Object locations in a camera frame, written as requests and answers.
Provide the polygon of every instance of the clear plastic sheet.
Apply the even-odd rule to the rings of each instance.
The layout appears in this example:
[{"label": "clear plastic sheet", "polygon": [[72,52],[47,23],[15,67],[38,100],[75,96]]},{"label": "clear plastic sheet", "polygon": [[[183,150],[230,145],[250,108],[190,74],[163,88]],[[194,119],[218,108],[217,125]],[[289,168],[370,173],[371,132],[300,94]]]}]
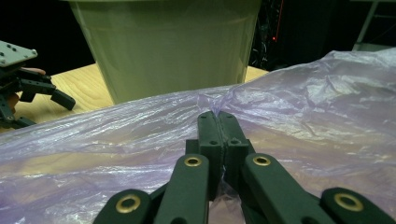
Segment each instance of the clear plastic sheet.
[{"label": "clear plastic sheet", "polygon": [[[396,49],[388,49],[333,51],[242,85],[3,133],[0,223],[92,223],[116,192],[154,191],[207,110],[234,114],[256,151],[277,158],[308,192],[353,189],[396,218]],[[243,223],[238,197],[224,189],[210,222]]]}]

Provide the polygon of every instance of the dark background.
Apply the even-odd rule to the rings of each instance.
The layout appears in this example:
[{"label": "dark background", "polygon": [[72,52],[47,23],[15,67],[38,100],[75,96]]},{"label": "dark background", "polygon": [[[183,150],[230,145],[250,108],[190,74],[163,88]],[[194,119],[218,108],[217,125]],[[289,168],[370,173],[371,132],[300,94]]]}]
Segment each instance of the dark background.
[{"label": "dark background", "polygon": [[0,40],[37,50],[26,66],[54,75],[94,63],[68,2],[0,1],[0,15]]},{"label": "dark background", "polygon": [[[352,50],[370,5],[347,0],[262,0],[249,65],[271,71],[312,62],[331,50]],[[396,46],[395,14],[395,3],[380,3],[363,42]],[[54,75],[94,63],[67,2],[0,1],[0,15],[0,40],[37,50],[38,57],[26,66]]]}]

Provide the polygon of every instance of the purple tinted plastic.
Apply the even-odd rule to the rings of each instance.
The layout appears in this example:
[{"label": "purple tinted plastic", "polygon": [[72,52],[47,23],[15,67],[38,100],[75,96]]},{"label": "purple tinted plastic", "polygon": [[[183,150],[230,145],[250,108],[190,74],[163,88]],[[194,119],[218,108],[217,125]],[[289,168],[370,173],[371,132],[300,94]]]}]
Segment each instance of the purple tinted plastic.
[{"label": "purple tinted plastic", "polygon": [[[166,183],[199,114],[234,114],[310,193],[353,189],[396,218],[396,49],[329,53],[249,83],[177,92],[0,135],[0,223],[92,223]],[[210,223],[243,223],[227,186]]]}]

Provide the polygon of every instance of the crumpled plastic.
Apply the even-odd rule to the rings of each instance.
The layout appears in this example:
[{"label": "crumpled plastic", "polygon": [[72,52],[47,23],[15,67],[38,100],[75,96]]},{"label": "crumpled plastic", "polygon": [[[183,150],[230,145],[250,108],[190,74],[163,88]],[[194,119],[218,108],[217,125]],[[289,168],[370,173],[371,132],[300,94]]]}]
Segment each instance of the crumpled plastic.
[{"label": "crumpled plastic", "polygon": [[[255,150],[279,160],[306,191],[353,189],[396,218],[396,49],[387,49],[332,51],[241,85],[3,133],[0,223],[92,223],[115,193],[154,191],[208,110],[234,114]],[[226,186],[209,222],[243,223],[239,204]]]}]

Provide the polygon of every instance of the screw hole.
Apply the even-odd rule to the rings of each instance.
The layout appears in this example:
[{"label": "screw hole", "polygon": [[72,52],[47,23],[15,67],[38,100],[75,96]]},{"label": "screw hole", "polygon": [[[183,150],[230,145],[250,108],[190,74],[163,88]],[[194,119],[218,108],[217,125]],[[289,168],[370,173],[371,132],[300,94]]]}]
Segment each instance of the screw hole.
[{"label": "screw hole", "polygon": [[201,165],[201,163],[201,159],[197,157],[188,157],[186,160],[184,160],[184,164],[186,164],[187,166],[199,166]]},{"label": "screw hole", "polygon": [[271,164],[271,161],[265,158],[264,156],[258,156],[253,159],[254,163],[260,166],[267,166]]},{"label": "screw hole", "polygon": [[236,140],[236,139],[231,140],[231,144],[237,145],[239,143],[241,143],[239,140]]},{"label": "screw hole", "polygon": [[128,194],[122,197],[116,204],[119,213],[130,213],[140,206],[140,198],[134,194]]},{"label": "screw hole", "polygon": [[355,196],[347,193],[337,193],[334,195],[335,202],[346,210],[359,212],[363,210],[363,204]]}]

